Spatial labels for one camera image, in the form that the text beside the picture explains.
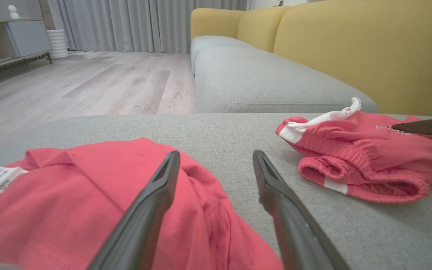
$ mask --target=wooden floor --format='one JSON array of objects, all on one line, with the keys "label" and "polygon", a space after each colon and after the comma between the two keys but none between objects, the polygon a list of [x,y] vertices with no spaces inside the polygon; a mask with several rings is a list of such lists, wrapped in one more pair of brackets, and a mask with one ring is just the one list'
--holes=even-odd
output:
[{"label": "wooden floor", "polygon": [[76,52],[0,72],[0,146],[53,120],[192,113],[195,105],[189,54]]}]

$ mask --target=white figurine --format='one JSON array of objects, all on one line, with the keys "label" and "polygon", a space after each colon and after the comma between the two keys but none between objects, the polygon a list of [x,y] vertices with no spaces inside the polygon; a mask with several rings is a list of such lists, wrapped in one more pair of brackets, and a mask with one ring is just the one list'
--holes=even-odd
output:
[{"label": "white figurine", "polygon": [[14,5],[8,5],[7,10],[9,10],[9,17],[11,19],[19,19],[18,9]]}]

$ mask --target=ribbed white planter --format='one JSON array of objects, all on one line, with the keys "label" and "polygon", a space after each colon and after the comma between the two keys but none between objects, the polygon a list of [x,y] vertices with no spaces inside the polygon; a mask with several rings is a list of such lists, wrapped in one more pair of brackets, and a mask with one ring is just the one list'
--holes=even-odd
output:
[{"label": "ribbed white planter", "polygon": [[64,29],[47,30],[49,42],[53,51],[50,51],[52,59],[64,59],[69,57],[68,44]]}]

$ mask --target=gray curtain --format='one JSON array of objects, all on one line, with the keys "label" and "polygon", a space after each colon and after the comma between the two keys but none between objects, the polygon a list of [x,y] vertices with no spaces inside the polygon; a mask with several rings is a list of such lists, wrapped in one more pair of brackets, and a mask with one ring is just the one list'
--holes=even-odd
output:
[{"label": "gray curtain", "polygon": [[246,10],[247,0],[58,0],[71,50],[188,53],[195,8]]}]

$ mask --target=gray sofa seat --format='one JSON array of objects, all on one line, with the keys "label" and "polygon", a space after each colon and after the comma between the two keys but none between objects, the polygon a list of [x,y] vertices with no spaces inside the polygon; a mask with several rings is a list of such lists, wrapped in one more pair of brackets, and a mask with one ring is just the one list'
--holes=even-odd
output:
[{"label": "gray sofa seat", "polygon": [[191,66],[194,74],[194,63],[201,50],[213,47],[253,48],[253,45],[229,36],[197,36],[191,40]]},{"label": "gray sofa seat", "polygon": [[260,149],[352,269],[432,269],[432,186],[430,196],[415,203],[377,204],[318,186],[298,174],[302,156],[275,130],[285,118],[301,116],[309,120],[318,115],[211,113],[69,118],[42,125],[3,146],[0,166],[23,159],[26,149],[147,137],[186,152],[209,169],[221,182],[235,211],[278,252],[273,220],[259,204],[252,167],[252,152]]},{"label": "gray sofa seat", "polygon": [[199,113],[324,113],[374,101],[358,89],[317,70],[258,49],[214,47],[195,63]]}]

